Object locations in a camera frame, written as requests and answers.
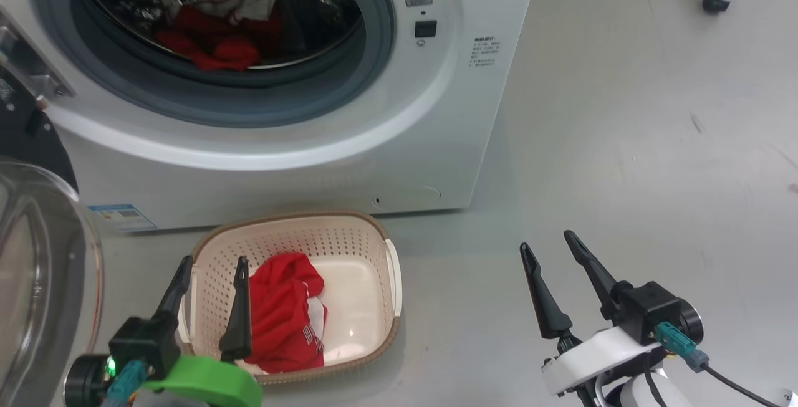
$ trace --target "washing machine door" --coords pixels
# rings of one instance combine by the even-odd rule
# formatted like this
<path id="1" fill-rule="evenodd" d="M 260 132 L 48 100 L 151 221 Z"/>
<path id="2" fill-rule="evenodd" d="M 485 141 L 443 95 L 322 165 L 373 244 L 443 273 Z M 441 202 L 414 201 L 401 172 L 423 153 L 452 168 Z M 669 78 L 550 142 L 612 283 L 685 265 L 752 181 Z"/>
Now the washing machine door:
<path id="1" fill-rule="evenodd" d="M 102 255 L 35 79 L 14 75 L 26 50 L 9 34 L 0 29 L 0 405 L 62 405 L 69 362 L 94 347 Z"/>
<path id="2" fill-rule="evenodd" d="M 177 16 L 200 0 L 179 1 Z M 276 36 L 254 38 L 260 61 L 237 70 L 200 69 L 168 47 L 178 27 L 164 0 L 0 4 L 68 83 L 48 108 L 61 128 L 194 168 L 306 168 L 370 151 L 430 112 L 461 52 L 459 0 L 276 0 L 256 26 Z"/>

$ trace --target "caster wheel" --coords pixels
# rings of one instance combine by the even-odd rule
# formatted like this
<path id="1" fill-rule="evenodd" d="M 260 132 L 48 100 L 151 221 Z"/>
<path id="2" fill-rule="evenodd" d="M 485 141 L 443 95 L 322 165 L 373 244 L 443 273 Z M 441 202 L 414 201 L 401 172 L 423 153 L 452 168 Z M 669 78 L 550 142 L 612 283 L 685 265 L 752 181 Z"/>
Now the caster wheel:
<path id="1" fill-rule="evenodd" d="M 702 0 L 701 7 L 709 14 L 718 14 L 721 11 L 726 11 L 729 7 L 729 2 L 724 0 Z"/>

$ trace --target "beige plastic basket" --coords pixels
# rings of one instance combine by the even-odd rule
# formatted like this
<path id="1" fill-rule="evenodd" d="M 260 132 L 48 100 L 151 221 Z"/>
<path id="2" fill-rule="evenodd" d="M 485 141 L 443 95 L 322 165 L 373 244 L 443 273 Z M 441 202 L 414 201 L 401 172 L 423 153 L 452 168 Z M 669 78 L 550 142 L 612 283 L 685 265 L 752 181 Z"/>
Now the beige plastic basket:
<path id="1" fill-rule="evenodd" d="M 250 220 L 211 231 L 194 249 L 191 288 L 180 305 L 183 352 L 219 358 L 232 308 L 233 275 L 247 256 L 250 276 L 269 257 L 307 254 L 324 277 L 327 306 L 323 368 L 267 374 L 236 362 L 261 384 L 302 381 L 350 370 L 378 358 L 399 329 L 401 271 L 387 232 L 371 216 L 320 212 Z"/>

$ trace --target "front-loading washing machine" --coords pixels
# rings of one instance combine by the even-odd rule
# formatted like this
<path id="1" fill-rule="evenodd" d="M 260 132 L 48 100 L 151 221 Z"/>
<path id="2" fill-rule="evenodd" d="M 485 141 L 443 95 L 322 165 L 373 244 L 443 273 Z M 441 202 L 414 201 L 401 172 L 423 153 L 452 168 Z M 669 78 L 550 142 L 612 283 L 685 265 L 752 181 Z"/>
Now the front-loading washing machine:
<path id="1" fill-rule="evenodd" d="M 208 71 L 156 40 L 165 0 L 0 0 L 0 55 L 122 231 L 463 208 L 528 3 L 276 0 L 277 52 Z"/>

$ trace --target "teal cable connector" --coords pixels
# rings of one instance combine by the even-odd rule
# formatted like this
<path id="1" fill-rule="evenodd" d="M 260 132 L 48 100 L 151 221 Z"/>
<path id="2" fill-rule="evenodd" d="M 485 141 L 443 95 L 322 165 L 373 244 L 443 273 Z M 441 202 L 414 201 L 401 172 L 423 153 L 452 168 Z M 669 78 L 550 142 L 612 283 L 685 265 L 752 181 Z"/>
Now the teal cable connector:
<path id="1" fill-rule="evenodd" d="M 663 348 L 685 359 L 690 369 L 696 373 L 704 371 L 701 366 L 709 363 L 709 356 L 696 349 L 696 342 L 690 340 L 690 337 L 669 322 L 656 325 L 655 339 Z"/>

